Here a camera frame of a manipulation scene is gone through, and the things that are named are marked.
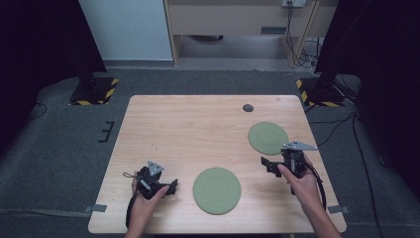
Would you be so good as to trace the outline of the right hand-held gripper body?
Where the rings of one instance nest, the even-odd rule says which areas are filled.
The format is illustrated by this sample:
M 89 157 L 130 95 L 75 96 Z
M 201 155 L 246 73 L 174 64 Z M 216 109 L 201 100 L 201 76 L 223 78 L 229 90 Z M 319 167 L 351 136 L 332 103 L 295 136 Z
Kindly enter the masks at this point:
M 311 146 L 297 140 L 282 145 L 283 164 L 297 177 L 301 178 L 310 168 L 305 160 L 304 151 L 317 151 L 317 146 Z

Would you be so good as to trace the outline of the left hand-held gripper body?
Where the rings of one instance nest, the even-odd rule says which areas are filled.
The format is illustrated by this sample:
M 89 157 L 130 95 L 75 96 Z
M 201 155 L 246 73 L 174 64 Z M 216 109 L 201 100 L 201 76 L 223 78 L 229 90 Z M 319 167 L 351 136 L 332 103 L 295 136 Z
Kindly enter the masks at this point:
M 145 199 L 151 199 L 163 187 L 163 184 L 159 182 L 163 170 L 164 167 L 148 161 L 148 165 L 137 172 L 137 191 Z

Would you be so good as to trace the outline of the green round plate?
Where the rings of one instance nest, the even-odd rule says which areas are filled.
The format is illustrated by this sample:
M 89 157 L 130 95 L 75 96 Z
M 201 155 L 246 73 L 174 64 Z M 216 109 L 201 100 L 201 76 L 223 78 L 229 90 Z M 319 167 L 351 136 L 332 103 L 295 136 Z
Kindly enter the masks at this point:
M 237 206 L 242 188 L 232 172 L 223 168 L 210 168 L 196 178 L 192 193 L 196 204 L 204 212 L 222 215 Z
M 250 145 L 258 152 L 275 156 L 288 142 L 288 135 L 278 125 L 271 122 L 260 122 L 251 127 L 248 133 Z

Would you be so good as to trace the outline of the person's left hand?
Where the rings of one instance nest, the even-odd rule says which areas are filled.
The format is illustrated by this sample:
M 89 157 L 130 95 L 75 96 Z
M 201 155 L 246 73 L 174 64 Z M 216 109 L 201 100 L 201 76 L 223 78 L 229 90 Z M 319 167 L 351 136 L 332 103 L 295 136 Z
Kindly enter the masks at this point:
M 135 223 L 148 222 L 153 214 L 155 208 L 162 198 L 164 198 L 169 186 L 162 187 L 151 199 L 145 199 L 141 194 L 137 194 L 137 180 L 132 181 L 133 195 L 136 197 L 132 210 L 131 220 Z

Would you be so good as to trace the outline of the person's right hand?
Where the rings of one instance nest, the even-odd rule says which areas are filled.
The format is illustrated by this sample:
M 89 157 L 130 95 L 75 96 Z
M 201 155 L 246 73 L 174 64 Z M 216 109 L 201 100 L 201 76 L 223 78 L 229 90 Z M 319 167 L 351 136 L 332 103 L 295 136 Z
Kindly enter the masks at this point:
M 301 178 L 297 178 L 286 166 L 278 165 L 277 168 L 291 185 L 303 208 L 323 208 L 317 179 L 310 170 L 306 171 Z

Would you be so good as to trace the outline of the grey tape piece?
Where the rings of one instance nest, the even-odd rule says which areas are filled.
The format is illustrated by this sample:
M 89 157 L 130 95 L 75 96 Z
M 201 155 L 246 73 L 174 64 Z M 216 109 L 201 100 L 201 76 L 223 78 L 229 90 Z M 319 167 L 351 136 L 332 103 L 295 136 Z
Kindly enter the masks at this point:
M 93 204 L 93 205 L 86 205 L 83 212 L 84 213 L 91 213 L 93 211 L 96 212 L 105 212 L 107 205 L 104 204 Z
M 347 213 L 352 212 L 348 206 L 334 205 L 334 206 L 328 206 L 327 208 L 331 214 L 333 213 L 347 214 Z

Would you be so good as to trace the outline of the black stand base striped edges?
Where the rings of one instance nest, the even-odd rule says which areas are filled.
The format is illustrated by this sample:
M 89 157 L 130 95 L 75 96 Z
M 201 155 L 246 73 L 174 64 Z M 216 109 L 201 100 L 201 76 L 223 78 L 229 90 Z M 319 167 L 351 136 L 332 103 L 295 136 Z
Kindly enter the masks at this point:
M 296 80 L 305 106 L 337 107 L 344 105 L 344 96 L 334 84 L 323 84 L 319 78 L 306 77 Z
M 95 77 L 89 84 L 78 83 L 69 98 L 70 105 L 107 104 L 119 80 L 114 77 Z

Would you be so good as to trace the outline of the dark curtain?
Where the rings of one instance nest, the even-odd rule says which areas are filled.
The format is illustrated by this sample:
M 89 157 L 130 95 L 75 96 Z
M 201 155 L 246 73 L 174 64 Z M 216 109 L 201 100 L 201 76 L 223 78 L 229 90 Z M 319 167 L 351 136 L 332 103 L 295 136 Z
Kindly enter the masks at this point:
M 317 70 L 361 80 L 376 149 L 420 200 L 420 0 L 339 0 Z
M 104 69 L 78 0 L 0 0 L 0 154 L 44 87 Z

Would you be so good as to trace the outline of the white cabinet panel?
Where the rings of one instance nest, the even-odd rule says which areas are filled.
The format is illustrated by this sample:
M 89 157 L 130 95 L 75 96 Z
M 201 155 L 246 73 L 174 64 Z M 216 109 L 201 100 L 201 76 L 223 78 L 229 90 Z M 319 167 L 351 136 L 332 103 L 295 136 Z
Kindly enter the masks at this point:
M 163 0 L 79 0 L 104 60 L 172 60 Z

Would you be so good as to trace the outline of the grey power strip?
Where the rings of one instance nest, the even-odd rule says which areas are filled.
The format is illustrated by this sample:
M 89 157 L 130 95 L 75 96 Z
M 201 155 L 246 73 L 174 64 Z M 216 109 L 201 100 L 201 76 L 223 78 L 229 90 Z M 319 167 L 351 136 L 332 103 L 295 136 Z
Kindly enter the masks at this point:
M 281 6 L 284 8 L 303 8 L 306 5 L 306 0 L 282 0 Z

